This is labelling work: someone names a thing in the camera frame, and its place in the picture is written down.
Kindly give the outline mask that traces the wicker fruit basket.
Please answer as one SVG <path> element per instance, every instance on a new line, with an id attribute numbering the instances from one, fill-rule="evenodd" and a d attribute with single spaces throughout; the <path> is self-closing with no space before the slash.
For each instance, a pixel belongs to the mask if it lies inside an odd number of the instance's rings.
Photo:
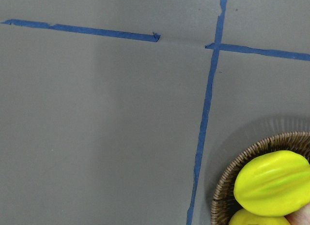
<path id="1" fill-rule="evenodd" d="M 210 208 L 212 225 L 227 225 L 241 209 L 233 195 L 234 183 L 240 170 L 252 159 L 279 150 L 290 150 L 310 159 L 310 133 L 286 132 L 272 135 L 250 145 L 242 151 L 219 178 Z"/>

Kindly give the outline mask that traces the yellow starfruit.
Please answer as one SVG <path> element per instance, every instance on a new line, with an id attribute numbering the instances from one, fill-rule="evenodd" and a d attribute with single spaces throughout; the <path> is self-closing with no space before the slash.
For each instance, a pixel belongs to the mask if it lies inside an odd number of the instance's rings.
<path id="1" fill-rule="evenodd" d="M 233 194 L 253 214 L 288 215 L 310 201 L 310 164 L 288 150 L 256 157 L 238 173 Z"/>

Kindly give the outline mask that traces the pink peach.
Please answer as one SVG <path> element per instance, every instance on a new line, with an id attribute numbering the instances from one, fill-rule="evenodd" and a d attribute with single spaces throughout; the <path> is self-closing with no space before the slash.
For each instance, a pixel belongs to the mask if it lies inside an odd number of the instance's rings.
<path id="1" fill-rule="evenodd" d="M 301 208 L 285 216 L 291 225 L 310 225 L 310 209 Z"/>

